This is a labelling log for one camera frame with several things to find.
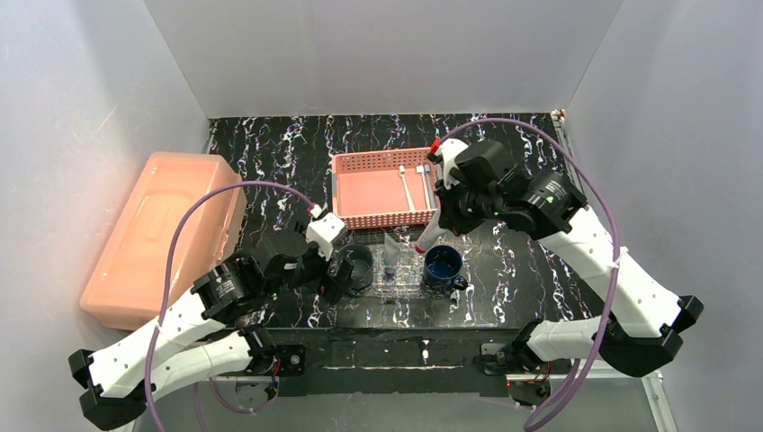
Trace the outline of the dark green mug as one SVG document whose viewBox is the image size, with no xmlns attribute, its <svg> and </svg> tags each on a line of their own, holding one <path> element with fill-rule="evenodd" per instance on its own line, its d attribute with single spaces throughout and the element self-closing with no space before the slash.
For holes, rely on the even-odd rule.
<svg viewBox="0 0 763 432">
<path fill-rule="evenodd" d="M 346 294 L 354 297 L 360 296 L 373 283 L 373 253 L 366 245 L 350 244 L 338 251 L 337 259 L 339 262 L 345 258 L 353 266 Z"/>
</svg>

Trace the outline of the white toothpaste tube blue cap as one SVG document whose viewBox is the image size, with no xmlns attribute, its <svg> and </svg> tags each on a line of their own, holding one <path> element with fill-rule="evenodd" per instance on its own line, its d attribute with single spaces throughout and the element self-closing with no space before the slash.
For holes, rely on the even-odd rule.
<svg viewBox="0 0 763 432">
<path fill-rule="evenodd" d="M 384 252 L 383 252 L 383 266 L 384 277 L 387 280 L 391 280 L 397 273 L 399 256 L 401 253 L 401 244 L 394 239 L 390 234 L 384 234 Z"/>
</svg>

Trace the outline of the clear textured oval tray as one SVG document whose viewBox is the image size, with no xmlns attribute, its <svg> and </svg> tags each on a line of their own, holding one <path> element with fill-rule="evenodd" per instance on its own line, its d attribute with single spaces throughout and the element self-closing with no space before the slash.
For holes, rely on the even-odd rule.
<svg viewBox="0 0 763 432">
<path fill-rule="evenodd" d="M 373 244 L 368 248 L 373 256 L 372 282 L 367 287 L 356 290 L 354 296 L 420 300 L 447 298 L 456 292 L 453 287 L 427 284 L 424 281 L 424 256 L 413 247 L 401 248 L 397 267 L 392 274 L 386 274 L 384 270 L 384 245 Z"/>
</svg>

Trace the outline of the clear textured acrylic holder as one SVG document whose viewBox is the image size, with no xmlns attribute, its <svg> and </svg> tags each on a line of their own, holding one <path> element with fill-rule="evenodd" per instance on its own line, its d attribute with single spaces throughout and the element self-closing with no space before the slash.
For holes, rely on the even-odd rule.
<svg viewBox="0 0 763 432">
<path fill-rule="evenodd" d="M 373 283 L 371 293 L 376 297 L 421 297 L 423 256 L 412 246 L 401 244 L 397 273 L 391 280 L 384 277 L 383 244 L 370 245 L 373 253 Z"/>
</svg>

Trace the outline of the pink perforated plastic basket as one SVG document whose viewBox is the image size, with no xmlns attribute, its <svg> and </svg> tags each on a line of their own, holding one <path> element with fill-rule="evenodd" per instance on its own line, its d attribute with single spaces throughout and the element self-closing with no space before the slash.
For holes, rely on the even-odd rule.
<svg viewBox="0 0 763 432">
<path fill-rule="evenodd" d="M 426 225 L 438 206 L 435 169 L 426 158 L 428 147 L 398 148 L 335 154 L 331 158 L 331 205 L 351 230 Z M 408 210 L 399 165 L 406 169 L 408 187 L 416 206 Z M 428 166 L 435 208 L 429 210 L 417 166 Z"/>
</svg>

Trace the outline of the dark blue mug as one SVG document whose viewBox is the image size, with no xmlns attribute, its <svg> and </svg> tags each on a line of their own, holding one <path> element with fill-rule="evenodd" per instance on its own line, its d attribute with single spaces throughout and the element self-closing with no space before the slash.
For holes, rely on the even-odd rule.
<svg viewBox="0 0 763 432">
<path fill-rule="evenodd" d="M 437 293 L 465 291 L 469 284 L 461 275 L 462 266 L 458 250 L 446 245 L 434 246 L 424 257 L 422 286 Z"/>
</svg>

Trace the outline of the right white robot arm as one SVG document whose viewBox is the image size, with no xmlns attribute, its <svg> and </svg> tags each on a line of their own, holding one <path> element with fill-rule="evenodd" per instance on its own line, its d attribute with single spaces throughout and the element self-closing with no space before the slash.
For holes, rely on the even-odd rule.
<svg viewBox="0 0 763 432">
<path fill-rule="evenodd" d="M 533 367 L 594 356 L 622 374 L 642 377 L 675 359 L 681 335 L 696 324 L 703 303 L 667 290 L 618 247 L 613 231 L 567 176 L 551 169 L 532 175 L 493 140 L 470 145 L 447 139 L 427 157 L 435 165 L 439 205 L 418 252 L 429 251 L 446 233 L 463 235 L 486 221 L 502 221 L 559 257 L 609 305 L 600 319 L 528 323 L 499 363 Z"/>
</svg>

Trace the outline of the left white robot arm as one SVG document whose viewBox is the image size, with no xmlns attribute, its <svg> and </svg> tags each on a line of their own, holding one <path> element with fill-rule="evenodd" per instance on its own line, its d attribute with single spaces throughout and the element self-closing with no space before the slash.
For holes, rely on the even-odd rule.
<svg viewBox="0 0 763 432">
<path fill-rule="evenodd" d="M 69 359 L 84 388 L 83 416 L 102 431 L 140 417 L 148 400 L 214 375 L 279 365 L 281 351 L 260 325 L 232 330 L 208 344 L 203 338 L 232 327 L 283 288 L 309 287 L 335 304 L 349 287 L 353 266 L 342 261 L 331 274 L 331 257 L 346 234 L 332 223 L 325 233 L 310 228 L 276 231 L 255 248 L 238 251 L 203 275 L 165 312 L 124 339 L 97 351 L 80 349 Z"/>
</svg>

